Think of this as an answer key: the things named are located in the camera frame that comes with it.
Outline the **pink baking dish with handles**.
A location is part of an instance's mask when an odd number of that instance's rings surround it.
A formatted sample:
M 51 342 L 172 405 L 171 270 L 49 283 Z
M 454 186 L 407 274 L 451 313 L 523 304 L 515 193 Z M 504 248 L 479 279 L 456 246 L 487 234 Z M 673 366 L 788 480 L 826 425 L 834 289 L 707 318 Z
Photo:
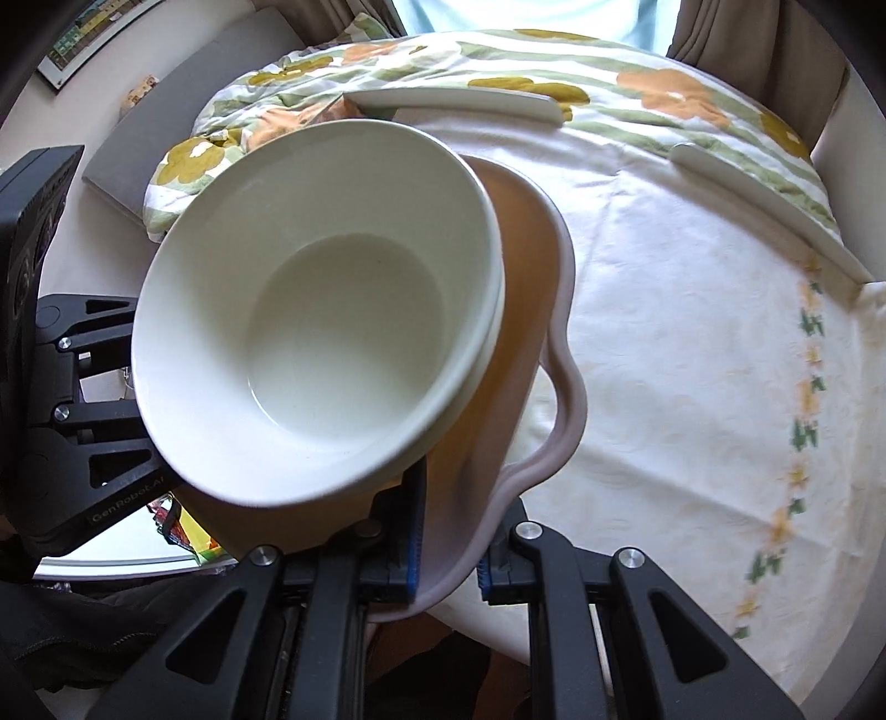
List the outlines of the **pink baking dish with handles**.
M 566 333 L 575 260 L 565 221 L 529 178 L 480 157 L 468 163 L 487 189 L 502 231 L 503 319 L 481 384 L 428 455 L 418 588 L 410 601 L 377 604 L 371 614 L 376 623 L 420 614 L 460 588 L 508 507 L 566 465 L 587 423 L 586 388 Z M 539 372 L 554 387 L 554 426 L 531 455 L 509 462 Z

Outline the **cream round bowl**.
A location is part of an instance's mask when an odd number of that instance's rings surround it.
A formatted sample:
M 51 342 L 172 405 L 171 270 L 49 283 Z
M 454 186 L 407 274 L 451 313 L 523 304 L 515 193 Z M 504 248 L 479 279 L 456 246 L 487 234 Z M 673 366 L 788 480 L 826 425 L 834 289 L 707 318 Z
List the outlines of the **cream round bowl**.
M 270 142 L 174 222 L 133 322 L 138 409 L 188 485 L 284 507 L 381 485 L 475 393 L 503 249 L 428 133 L 342 120 Z

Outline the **grey headboard cushion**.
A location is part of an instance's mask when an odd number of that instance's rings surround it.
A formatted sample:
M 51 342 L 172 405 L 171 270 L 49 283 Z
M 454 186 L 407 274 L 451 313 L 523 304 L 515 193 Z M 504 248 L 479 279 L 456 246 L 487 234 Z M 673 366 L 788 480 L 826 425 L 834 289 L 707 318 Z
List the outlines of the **grey headboard cushion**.
M 138 224 L 154 168 L 186 140 L 198 113 L 219 89 L 305 44 L 275 8 L 237 19 L 190 54 L 129 110 L 83 171 L 97 195 Z

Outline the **cream floral tablecloth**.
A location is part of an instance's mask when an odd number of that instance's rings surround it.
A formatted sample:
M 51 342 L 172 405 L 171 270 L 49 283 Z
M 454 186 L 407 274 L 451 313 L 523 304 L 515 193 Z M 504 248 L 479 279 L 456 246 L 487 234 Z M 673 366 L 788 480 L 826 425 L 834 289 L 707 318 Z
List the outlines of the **cream floral tablecloth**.
M 405 110 L 533 180 L 574 243 L 589 398 L 530 515 L 637 546 L 812 717 L 846 699 L 884 540 L 884 290 L 715 184 L 596 133 Z

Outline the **white flat plate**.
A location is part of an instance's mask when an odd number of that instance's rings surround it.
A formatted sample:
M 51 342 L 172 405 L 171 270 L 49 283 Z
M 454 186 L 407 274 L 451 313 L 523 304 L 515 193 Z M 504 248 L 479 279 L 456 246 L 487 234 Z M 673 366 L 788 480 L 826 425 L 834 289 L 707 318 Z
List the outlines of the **white flat plate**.
M 486 112 L 515 119 L 565 125 L 562 108 L 551 97 L 494 87 L 386 87 L 346 91 L 361 110 L 425 108 L 425 110 Z
M 760 180 L 751 177 L 736 165 L 686 142 L 673 147 L 668 157 L 679 167 L 695 172 L 722 189 L 734 193 L 745 203 L 757 207 L 760 212 L 766 213 L 792 233 L 802 237 L 812 249 L 837 265 L 856 284 L 873 282 L 873 273 L 865 269 L 861 261 L 831 231 L 827 231 L 816 219 L 810 218 L 802 208 L 781 197 L 774 189 L 766 188 Z

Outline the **floral striped blanket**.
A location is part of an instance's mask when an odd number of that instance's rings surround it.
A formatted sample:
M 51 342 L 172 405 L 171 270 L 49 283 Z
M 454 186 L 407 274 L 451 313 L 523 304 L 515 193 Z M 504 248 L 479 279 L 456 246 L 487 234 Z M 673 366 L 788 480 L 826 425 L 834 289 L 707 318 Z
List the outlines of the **floral striped blanket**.
M 825 183 L 799 133 L 759 102 L 678 61 L 581 34 L 517 28 L 392 38 L 359 15 L 331 47 L 285 54 L 237 76 L 201 105 L 185 140 L 148 180 L 141 220 L 161 241 L 215 178 L 293 132 L 346 91 L 481 87 L 549 97 L 574 131 L 656 156 L 690 142 L 839 233 Z

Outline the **framed picture on wall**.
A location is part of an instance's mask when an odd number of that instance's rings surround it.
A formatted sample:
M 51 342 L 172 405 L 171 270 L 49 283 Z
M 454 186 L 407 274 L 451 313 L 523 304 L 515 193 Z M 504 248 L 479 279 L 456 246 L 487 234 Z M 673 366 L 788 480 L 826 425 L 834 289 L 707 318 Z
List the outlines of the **framed picture on wall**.
M 38 74 L 54 91 L 63 89 L 108 42 L 162 0 L 105 0 L 87 6 L 40 60 Z

